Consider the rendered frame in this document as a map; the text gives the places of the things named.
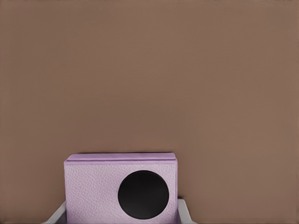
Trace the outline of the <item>pale lilac phone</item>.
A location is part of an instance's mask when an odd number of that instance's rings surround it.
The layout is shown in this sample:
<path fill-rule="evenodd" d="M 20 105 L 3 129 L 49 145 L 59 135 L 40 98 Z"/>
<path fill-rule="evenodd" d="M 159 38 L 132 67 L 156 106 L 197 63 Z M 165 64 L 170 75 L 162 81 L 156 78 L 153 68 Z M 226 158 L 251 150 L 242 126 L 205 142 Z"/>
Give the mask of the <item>pale lilac phone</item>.
<path fill-rule="evenodd" d="M 177 173 L 173 153 L 72 154 L 67 224 L 177 224 Z"/>

